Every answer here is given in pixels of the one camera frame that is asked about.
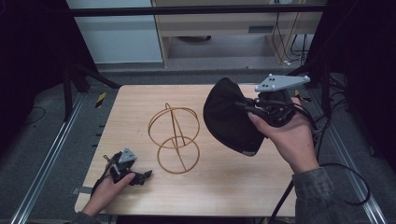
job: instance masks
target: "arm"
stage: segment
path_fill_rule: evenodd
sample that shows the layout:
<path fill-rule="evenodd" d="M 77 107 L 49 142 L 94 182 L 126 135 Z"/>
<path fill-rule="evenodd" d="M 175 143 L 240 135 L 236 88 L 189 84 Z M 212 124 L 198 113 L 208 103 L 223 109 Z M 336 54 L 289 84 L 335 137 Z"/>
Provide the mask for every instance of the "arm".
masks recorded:
<path fill-rule="evenodd" d="M 297 98 L 292 101 L 300 103 Z M 257 129 L 274 142 L 294 172 L 296 223 L 353 223 L 346 215 L 344 203 L 335 194 L 326 171 L 319 168 L 306 117 L 297 113 L 287 125 L 274 128 L 260 117 L 248 115 Z"/>
<path fill-rule="evenodd" d="M 107 171 L 107 177 L 97 187 L 95 193 L 91 196 L 82 211 L 78 212 L 76 217 L 70 222 L 71 224 L 100 223 L 95 220 L 96 216 L 134 179 L 134 173 L 130 173 L 117 184 L 114 184 L 111 176 L 109 176 L 109 172 Z"/>

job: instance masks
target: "gray floor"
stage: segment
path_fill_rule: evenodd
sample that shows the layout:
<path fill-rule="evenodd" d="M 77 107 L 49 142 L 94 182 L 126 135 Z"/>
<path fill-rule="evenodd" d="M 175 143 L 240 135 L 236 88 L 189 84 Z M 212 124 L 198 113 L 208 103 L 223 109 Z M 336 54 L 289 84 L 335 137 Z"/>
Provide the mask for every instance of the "gray floor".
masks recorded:
<path fill-rule="evenodd" d="M 276 64 L 268 43 L 260 35 L 212 36 L 209 41 L 174 38 L 172 46 L 170 62 L 166 68 L 139 68 L 121 72 L 104 70 L 103 75 L 123 85 L 213 84 L 222 77 L 229 77 L 237 83 L 259 83 L 269 73 L 286 74 L 300 64 L 298 61 L 291 65 Z M 106 124 L 117 96 L 117 90 L 111 90 L 93 79 L 89 81 L 92 87 L 88 93 L 77 94 L 74 91 L 74 99 L 83 99 L 81 109 L 36 198 L 29 220 L 40 220 L 41 223 L 50 220 L 49 223 L 55 223 L 54 220 L 69 220 L 75 214 L 77 195 L 72 190 L 83 183 L 103 125 Z M 95 108 L 99 94 L 104 91 L 106 99 L 102 107 Z M 303 91 L 302 94 L 311 97 L 310 92 Z M 338 100 L 342 100 L 342 96 L 334 98 L 335 102 Z M 314 116 L 319 114 L 313 104 L 305 105 Z M 0 223 L 8 223 L 7 220 L 16 212 L 63 125 L 62 85 L 37 95 L 35 106 L 26 122 L 38 121 L 21 128 L 19 137 L 11 146 L 12 153 L 1 161 Z M 370 156 L 364 135 L 353 115 L 345 111 L 346 106 L 341 105 L 333 113 L 332 124 L 347 153 L 370 184 L 375 201 L 387 222 L 396 223 L 396 174 L 384 159 Z M 326 133 L 320 162 L 342 161 L 337 148 L 332 135 Z M 335 168 L 330 168 L 329 172 L 342 197 L 348 201 L 357 201 L 358 197 L 347 172 Z M 357 223 L 371 222 L 362 206 L 350 206 L 348 212 Z"/>

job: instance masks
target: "hand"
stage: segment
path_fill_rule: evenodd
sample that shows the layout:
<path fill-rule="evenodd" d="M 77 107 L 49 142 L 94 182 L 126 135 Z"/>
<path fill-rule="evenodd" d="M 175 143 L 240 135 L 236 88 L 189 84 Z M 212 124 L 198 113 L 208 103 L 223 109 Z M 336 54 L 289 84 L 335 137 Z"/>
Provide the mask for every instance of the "hand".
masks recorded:
<path fill-rule="evenodd" d="M 291 98 L 291 100 L 295 104 L 300 104 L 297 98 Z M 319 168 L 310 123 L 304 115 L 297 112 L 288 124 L 280 128 L 270 126 L 251 113 L 248 116 L 259 132 L 274 142 L 280 155 L 295 174 Z"/>
<path fill-rule="evenodd" d="M 96 217 L 134 179 L 134 173 L 130 173 L 117 184 L 114 184 L 110 176 L 110 169 L 108 169 L 106 176 L 81 211 L 90 217 Z"/>

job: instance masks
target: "wooden table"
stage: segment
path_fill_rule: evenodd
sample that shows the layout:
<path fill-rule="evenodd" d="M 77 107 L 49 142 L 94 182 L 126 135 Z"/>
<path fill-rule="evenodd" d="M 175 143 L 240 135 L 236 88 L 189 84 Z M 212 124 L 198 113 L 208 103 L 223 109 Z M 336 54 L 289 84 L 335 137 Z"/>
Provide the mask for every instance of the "wooden table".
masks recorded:
<path fill-rule="evenodd" d="M 103 211 L 113 215 L 155 216 L 218 216 L 265 217 L 270 216 L 290 182 L 292 171 L 280 157 L 274 144 L 264 139 L 262 148 L 254 157 L 239 154 L 218 142 L 207 130 L 203 120 L 205 99 L 212 85 L 123 86 L 116 98 L 99 146 L 84 181 L 92 187 L 106 166 L 108 157 L 125 147 L 137 155 L 133 170 L 153 175 L 143 186 L 127 187 Z M 240 85 L 246 97 L 255 98 L 253 85 Z M 200 130 L 195 143 L 200 148 L 197 165 L 186 174 L 166 172 L 157 161 L 159 147 L 149 138 L 151 118 L 165 109 L 188 107 L 196 112 Z M 191 115 L 176 111 L 183 134 L 193 137 L 197 124 Z M 158 119 L 152 136 L 158 142 L 173 136 L 170 115 Z M 172 169 L 181 162 L 173 149 L 166 149 L 162 161 Z M 196 149 L 181 149 L 189 163 L 196 157 Z M 75 209 L 80 211 L 90 195 L 80 193 Z M 291 193 L 278 215 L 294 217 L 295 194 Z"/>

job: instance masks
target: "gold wire frame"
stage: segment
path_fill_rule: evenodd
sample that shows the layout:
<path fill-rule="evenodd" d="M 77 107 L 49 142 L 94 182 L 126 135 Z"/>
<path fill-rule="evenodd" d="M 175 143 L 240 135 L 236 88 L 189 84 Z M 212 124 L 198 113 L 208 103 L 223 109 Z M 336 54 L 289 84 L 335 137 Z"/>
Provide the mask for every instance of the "gold wire frame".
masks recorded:
<path fill-rule="evenodd" d="M 195 117 L 195 119 L 196 119 L 196 121 L 197 121 L 197 124 L 198 124 L 198 128 L 197 128 L 197 132 L 195 133 L 195 136 L 194 136 L 193 138 L 190 138 L 190 137 L 188 137 L 188 136 L 185 136 L 185 135 L 183 134 L 183 132 L 181 131 L 180 124 L 179 124 L 179 122 L 178 122 L 178 120 L 177 120 L 177 116 L 176 116 L 176 114 L 174 113 L 174 111 L 176 111 L 176 110 L 183 110 L 183 111 L 189 112 L 190 114 L 192 114 L 192 115 Z M 167 113 L 171 113 L 171 119 L 172 119 L 172 126 L 173 126 L 173 134 L 174 134 L 174 136 L 173 136 L 173 137 L 170 137 L 170 138 L 168 138 L 168 139 L 166 139 L 165 141 L 163 141 L 163 142 L 160 144 L 160 143 L 158 143 L 157 141 L 155 141 L 155 140 L 153 139 L 153 137 L 151 136 L 151 127 L 153 126 L 153 124 L 155 123 L 155 121 L 156 121 L 157 119 L 159 119 L 161 116 L 163 116 L 163 115 L 165 115 L 165 114 L 167 114 Z M 198 136 L 199 130 L 200 130 L 200 123 L 199 123 L 197 114 L 195 113 L 195 111 L 193 111 L 192 109 L 189 109 L 189 108 L 187 108 L 187 107 L 172 107 L 172 106 L 170 106 L 168 103 L 166 103 L 166 104 L 165 104 L 165 109 L 162 110 L 162 111 L 160 111 L 160 112 L 158 112 L 156 115 L 154 115 L 154 117 L 152 117 L 152 119 L 151 119 L 150 122 L 148 123 L 148 136 L 149 136 L 149 138 L 151 139 L 151 141 L 152 141 L 155 145 L 159 146 L 158 152 L 157 152 L 157 161 L 158 161 L 158 163 L 160 164 L 160 166 L 161 166 L 166 172 L 171 173 L 171 174 L 174 174 L 174 175 L 179 175 L 179 174 L 187 173 L 188 171 L 192 170 L 192 168 L 195 167 L 195 165 L 198 163 L 198 160 L 199 160 L 199 158 L 200 158 L 200 149 L 199 149 L 198 145 L 194 142 L 195 138 Z M 177 141 L 177 139 L 181 139 L 181 140 L 182 140 L 182 145 L 179 144 L 179 142 Z M 168 143 L 169 141 L 172 141 L 172 147 L 167 147 L 167 146 L 166 146 L 166 143 Z M 180 155 L 179 150 L 180 150 L 182 147 L 185 147 L 185 146 L 187 146 L 187 145 L 189 145 L 189 144 L 191 144 L 191 143 L 194 143 L 194 144 L 195 144 L 195 147 L 196 147 L 196 149 L 197 149 L 198 154 L 197 154 L 197 158 L 196 158 L 196 160 L 195 160 L 195 163 L 194 163 L 191 167 L 186 167 L 186 165 L 184 164 L 183 159 L 181 158 L 181 155 Z M 177 155 L 178 155 L 178 158 L 180 159 L 180 162 L 181 162 L 181 164 L 182 164 L 182 166 L 183 166 L 183 168 L 184 168 L 183 171 L 171 171 L 171 170 L 167 169 L 166 167 L 164 167 L 164 165 L 161 163 L 161 159 L 160 159 L 160 152 L 161 152 L 161 149 L 163 149 L 163 148 L 170 148 L 170 149 L 174 149 L 174 150 L 176 151 L 176 153 L 177 153 Z"/>

